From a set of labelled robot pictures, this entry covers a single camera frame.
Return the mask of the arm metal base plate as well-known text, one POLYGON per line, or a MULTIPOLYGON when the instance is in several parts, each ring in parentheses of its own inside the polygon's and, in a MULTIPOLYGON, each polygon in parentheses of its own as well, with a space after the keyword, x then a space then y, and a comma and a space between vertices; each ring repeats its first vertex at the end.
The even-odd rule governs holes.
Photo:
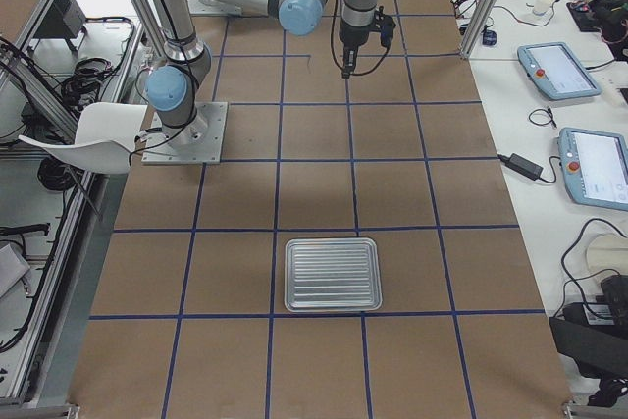
POLYGON ((196 117, 174 139, 174 129, 150 133, 147 150, 141 161, 144 165, 219 164, 221 161, 227 102, 196 102, 196 117))

